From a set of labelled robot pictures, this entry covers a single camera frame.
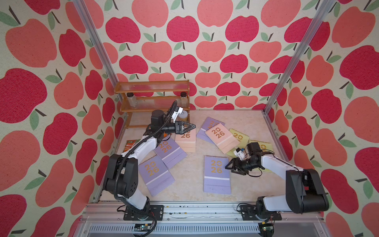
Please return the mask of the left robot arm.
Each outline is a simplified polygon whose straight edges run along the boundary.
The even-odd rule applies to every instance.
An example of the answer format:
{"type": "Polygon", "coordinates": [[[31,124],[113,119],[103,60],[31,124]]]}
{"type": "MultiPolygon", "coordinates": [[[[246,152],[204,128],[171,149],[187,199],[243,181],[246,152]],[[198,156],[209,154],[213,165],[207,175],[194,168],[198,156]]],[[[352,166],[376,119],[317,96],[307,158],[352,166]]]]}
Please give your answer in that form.
{"type": "Polygon", "coordinates": [[[154,110],[151,123],[147,126],[142,139],[127,152],[113,154],[105,172],[103,189],[113,194],[130,208],[148,212],[150,200],[138,190],[138,165],[163,140],[164,134],[184,134],[196,128],[194,124],[176,121],[183,108],[175,104],[168,112],[154,110]]]}

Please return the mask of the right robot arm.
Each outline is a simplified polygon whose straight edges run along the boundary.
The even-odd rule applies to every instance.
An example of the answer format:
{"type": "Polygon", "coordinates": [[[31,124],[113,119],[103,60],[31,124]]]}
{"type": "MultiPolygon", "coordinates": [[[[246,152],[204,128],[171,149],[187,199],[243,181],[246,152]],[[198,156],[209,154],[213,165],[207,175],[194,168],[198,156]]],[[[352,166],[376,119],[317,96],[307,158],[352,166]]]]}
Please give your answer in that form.
{"type": "Polygon", "coordinates": [[[277,156],[271,150],[261,149],[253,142],[243,151],[235,150],[233,158],[225,169],[239,175],[248,175],[254,169],[268,169],[285,181],[285,194],[280,196],[258,197],[255,215],[267,219],[275,212],[293,212],[297,214],[324,212],[330,207],[320,175],[314,169],[294,166],[277,156]]]}

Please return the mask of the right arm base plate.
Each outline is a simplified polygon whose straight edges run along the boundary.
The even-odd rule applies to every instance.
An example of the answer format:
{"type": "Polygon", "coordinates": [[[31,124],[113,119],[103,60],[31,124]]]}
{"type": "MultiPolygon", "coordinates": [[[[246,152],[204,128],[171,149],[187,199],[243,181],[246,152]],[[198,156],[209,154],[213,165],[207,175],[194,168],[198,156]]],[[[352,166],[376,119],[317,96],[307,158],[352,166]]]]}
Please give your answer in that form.
{"type": "Polygon", "coordinates": [[[244,221],[280,221],[282,216],[280,212],[267,211],[262,207],[256,207],[255,205],[240,203],[237,208],[244,221]]]}

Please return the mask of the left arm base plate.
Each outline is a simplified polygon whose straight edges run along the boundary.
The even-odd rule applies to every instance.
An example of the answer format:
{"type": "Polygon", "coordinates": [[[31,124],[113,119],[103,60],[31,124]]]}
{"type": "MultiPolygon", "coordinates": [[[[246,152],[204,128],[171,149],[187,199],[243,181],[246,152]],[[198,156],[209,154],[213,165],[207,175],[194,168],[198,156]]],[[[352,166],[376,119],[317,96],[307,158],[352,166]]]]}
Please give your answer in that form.
{"type": "Polygon", "coordinates": [[[125,210],[124,221],[161,221],[163,219],[163,205],[150,205],[148,209],[137,209],[134,206],[128,206],[125,210]]]}

